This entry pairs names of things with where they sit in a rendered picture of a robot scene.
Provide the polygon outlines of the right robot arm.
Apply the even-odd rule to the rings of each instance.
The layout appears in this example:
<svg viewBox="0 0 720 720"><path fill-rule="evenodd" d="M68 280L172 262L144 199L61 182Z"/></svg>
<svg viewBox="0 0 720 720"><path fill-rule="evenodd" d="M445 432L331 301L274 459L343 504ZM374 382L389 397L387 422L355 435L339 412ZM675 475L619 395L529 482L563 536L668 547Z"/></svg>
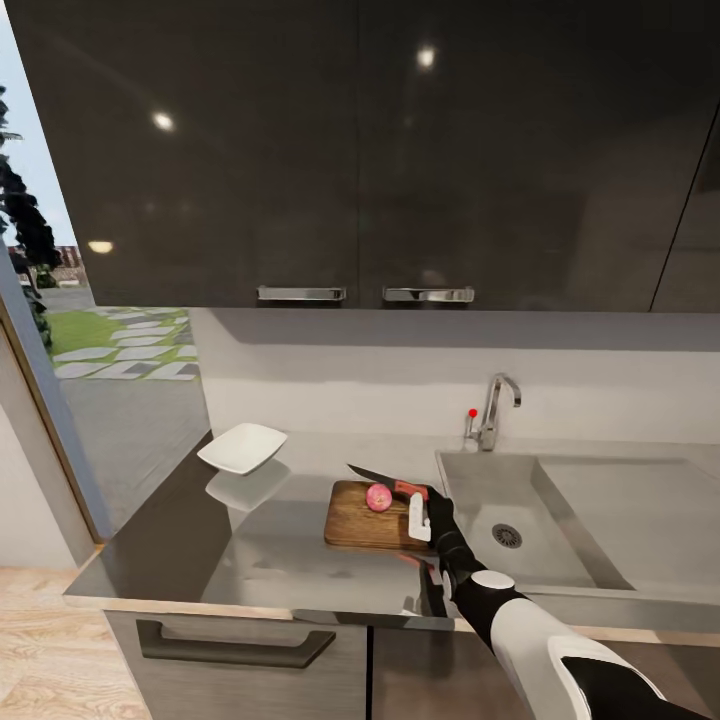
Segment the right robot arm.
<svg viewBox="0 0 720 720"><path fill-rule="evenodd" d="M531 720L712 720L667 701L609 647L581 635L488 570L453 518L454 502L431 485L410 500L409 535L440 555L445 593L489 646ZM428 519L423 519L423 505Z"/></svg>

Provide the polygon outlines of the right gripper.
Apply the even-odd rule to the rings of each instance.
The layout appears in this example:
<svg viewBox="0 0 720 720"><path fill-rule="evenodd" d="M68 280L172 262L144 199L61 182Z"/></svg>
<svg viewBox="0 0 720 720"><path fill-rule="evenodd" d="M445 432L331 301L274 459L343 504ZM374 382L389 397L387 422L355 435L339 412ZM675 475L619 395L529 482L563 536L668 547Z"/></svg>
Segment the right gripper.
<svg viewBox="0 0 720 720"><path fill-rule="evenodd" d="M431 485L427 485L426 487L428 489L429 500L424 500L424 504L427 505L428 519L430 519L429 525L431 528L431 540L428 541L427 544L438 551L438 540L444 538L446 534L457 532L462 538L464 538L464 536L454 521L454 502L451 498L443 497L443 495L431 487Z"/></svg>

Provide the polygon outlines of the cutting board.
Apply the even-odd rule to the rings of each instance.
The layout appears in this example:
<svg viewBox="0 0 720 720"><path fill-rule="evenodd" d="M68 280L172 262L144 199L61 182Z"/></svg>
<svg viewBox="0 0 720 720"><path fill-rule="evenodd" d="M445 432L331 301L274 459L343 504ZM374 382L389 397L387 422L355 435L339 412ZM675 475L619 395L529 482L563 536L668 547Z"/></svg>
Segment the cutting board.
<svg viewBox="0 0 720 720"><path fill-rule="evenodd" d="M409 535L410 500L406 492L390 490L392 504L384 512L370 510L366 492L376 481L337 481L333 485L324 540L329 545L420 549L436 551L428 541Z"/></svg>

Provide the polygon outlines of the parer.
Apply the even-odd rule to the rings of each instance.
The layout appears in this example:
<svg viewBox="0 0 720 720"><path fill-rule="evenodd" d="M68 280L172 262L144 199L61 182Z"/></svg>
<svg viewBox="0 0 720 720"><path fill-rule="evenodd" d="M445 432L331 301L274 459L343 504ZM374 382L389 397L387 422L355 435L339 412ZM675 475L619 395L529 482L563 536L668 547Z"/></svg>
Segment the parer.
<svg viewBox="0 0 720 720"><path fill-rule="evenodd" d="M401 479L391 479L391 477L379 475L379 473L373 473L373 471L367 471L367 469L361 469L359 467L354 467L353 465L349 465L349 467L355 471L355 473L359 473L359 475L367 477L368 480L388 484L388 486L394 486L396 490L406 490L406 492L411 495L420 493L422 494L424 500L429 500L428 489L426 486L411 485L411 483L407 483L407 481L401 481Z"/></svg>

